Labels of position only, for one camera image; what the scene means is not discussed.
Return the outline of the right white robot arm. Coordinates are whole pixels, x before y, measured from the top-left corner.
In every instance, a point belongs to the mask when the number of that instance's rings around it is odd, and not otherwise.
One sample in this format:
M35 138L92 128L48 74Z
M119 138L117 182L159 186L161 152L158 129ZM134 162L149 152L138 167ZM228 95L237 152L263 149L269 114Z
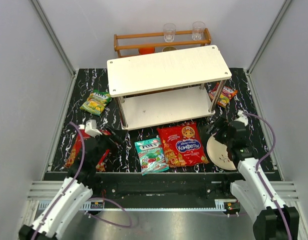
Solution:
M232 121L219 117L210 125L206 144L209 158L223 155L243 179L225 180L222 189L233 195L253 223L255 239L295 240L298 238L299 213L276 193L263 172L256 152L247 141L247 113Z

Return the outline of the teal Fox's mint candy bag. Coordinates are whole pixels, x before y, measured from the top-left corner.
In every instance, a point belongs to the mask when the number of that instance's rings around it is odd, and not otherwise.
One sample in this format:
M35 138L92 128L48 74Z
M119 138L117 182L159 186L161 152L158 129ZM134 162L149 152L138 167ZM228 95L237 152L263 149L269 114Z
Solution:
M134 145L142 175L159 173L169 169L159 137L137 141Z

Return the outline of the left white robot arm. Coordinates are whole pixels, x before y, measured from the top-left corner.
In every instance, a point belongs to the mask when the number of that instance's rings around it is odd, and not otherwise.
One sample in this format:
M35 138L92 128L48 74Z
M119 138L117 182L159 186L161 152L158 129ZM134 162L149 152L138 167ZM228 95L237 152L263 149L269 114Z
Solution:
M126 130L107 128L107 134L89 129L84 139L82 130L76 126L82 147L67 176L43 213L31 224L22 225L18 236L21 240L60 240L79 211L96 191L96 164L101 157L115 151L123 144Z

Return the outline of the green yellow Fox's candy bag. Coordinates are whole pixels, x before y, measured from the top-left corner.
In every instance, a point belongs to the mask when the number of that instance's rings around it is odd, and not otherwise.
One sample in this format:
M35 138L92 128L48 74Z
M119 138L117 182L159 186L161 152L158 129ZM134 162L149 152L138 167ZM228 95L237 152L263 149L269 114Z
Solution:
M108 92L101 92L95 89L80 106L80 109L93 115L100 116L111 100L112 98Z

